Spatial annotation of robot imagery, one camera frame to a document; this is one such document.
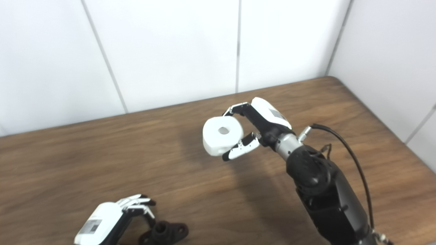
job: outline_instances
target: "black mount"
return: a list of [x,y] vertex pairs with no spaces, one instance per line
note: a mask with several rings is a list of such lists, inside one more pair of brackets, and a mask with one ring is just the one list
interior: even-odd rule
[[150,231],[142,234],[139,245],[173,245],[188,236],[188,226],[183,223],[159,221]]

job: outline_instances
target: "label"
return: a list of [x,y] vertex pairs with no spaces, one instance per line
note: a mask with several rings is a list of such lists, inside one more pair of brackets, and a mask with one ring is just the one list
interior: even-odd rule
[[273,116],[278,117],[278,118],[281,118],[281,119],[283,119],[283,120],[286,120],[286,118],[285,118],[282,114],[280,114],[280,112],[278,112],[278,111],[276,111],[276,110],[273,110],[273,109],[269,109],[269,110],[271,111],[271,113],[272,113]]
[[80,229],[79,234],[94,234],[101,222],[101,219],[88,220]]

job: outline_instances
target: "black cable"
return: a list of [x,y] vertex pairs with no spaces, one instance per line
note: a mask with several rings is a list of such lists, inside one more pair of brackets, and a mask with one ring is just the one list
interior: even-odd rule
[[333,131],[333,129],[331,129],[327,126],[319,125],[319,124],[315,124],[315,123],[313,125],[311,125],[310,127],[313,129],[320,129],[323,131],[327,131],[327,132],[333,134],[334,136],[336,136],[336,138],[338,140],[340,140],[342,142],[344,147],[348,150],[348,153],[353,158],[354,163],[356,163],[357,170],[359,170],[359,174],[360,174],[360,177],[361,177],[362,182],[363,182],[363,187],[365,188],[366,200],[368,202],[369,222],[370,222],[371,228],[374,229],[374,217],[372,214],[372,203],[371,203],[371,196],[369,195],[368,183],[366,182],[366,178],[365,178],[365,175],[363,174],[363,170],[362,170],[360,163],[357,160],[357,157],[354,154],[353,150],[350,148],[350,146],[347,144],[347,142],[337,132]]

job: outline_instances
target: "black robotic arm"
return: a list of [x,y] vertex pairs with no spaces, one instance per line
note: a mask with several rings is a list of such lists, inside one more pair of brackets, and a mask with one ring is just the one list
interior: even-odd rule
[[[259,132],[250,133],[224,153],[224,161],[259,145],[269,146],[285,160],[286,172],[293,178],[307,213],[319,233],[332,245],[376,245],[377,240],[392,244],[383,234],[374,232],[372,218],[371,225],[368,224],[364,208],[336,164],[322,152],[303,144],[311,129],[329,131],[329,128],[314,124],[297,137],[286,118],[266,100],[257,97],[251,104],[245,102],[229,107],[223,116],[234,114],[245,116]],[[371,203],[369,208],[372,217]]]

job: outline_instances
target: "wood grain surface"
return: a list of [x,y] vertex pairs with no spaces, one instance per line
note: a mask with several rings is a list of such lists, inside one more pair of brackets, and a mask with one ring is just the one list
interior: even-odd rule
[[[158,220],[185,222],[180,244],[327,244],[300,203],[284,161],[269,148],[222,162],[202,145],[204,122],[255,96],[273,104],[296,133],[312,123],[339,132],[359,158],[375,226],[398,245],[436,241],[436,176],[337,79],[325,77],[0,138],[0,244],[63,245],[106,201],[147,194]],[[253,126],[237,117],[245,132]],[[364,207],[347,151],[333,143]],[[123,243],[147,229],[136,218]]]

